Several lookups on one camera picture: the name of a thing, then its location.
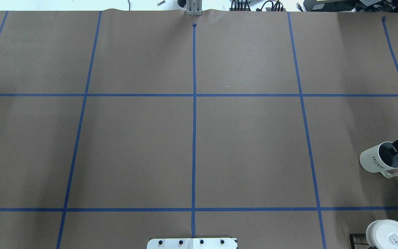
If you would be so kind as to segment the white HOME mug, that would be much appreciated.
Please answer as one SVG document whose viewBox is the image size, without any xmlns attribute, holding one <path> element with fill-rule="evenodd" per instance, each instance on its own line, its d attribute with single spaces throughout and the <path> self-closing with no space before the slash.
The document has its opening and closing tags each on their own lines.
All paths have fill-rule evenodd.
<svg viewBox="0 0 398 249">
<path fill-rule="evenodd" d="M 363 151 L 359 162 L 363 169 L 371 173 L 381 173 L 386 178 L 398 177 L 398 153 L 391 154 L 392 142 L 384 142 Z"/>
</svg>

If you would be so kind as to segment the white mug on rack lower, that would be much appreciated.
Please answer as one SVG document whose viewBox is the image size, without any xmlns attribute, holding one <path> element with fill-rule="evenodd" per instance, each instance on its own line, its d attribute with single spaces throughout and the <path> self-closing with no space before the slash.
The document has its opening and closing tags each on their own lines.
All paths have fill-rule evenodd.
<svg viewBox="0 0 398 249">
<path fill-rule="evenodd" d="M 390 219 L 372 222 L 366 229 L 366 240 L 378 249 L 398 249 L 398 222 Z"/>
</svg>

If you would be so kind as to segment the black power strip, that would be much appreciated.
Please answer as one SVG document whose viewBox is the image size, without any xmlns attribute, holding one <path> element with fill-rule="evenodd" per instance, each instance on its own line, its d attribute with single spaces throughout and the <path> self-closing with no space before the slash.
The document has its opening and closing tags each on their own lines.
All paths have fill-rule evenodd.
<svg viewBox="0 0 398 249">
<path fill-rule="evenodd" d="M 229 11 L 285 12 L 281 0 L 231 0 Z"/>
</svg>

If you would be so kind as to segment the aluminium frame post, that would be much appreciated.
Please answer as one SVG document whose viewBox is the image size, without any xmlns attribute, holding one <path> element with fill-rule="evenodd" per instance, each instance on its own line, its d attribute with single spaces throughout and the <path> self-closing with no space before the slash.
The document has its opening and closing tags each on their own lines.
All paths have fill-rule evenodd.
<svg viewBox="0 0 398 249">
<path fill-rule="evenodd" d="M 184 9 L 187 16 L 202 16 L 202 0 L 186 0 Z"/>
</svg>

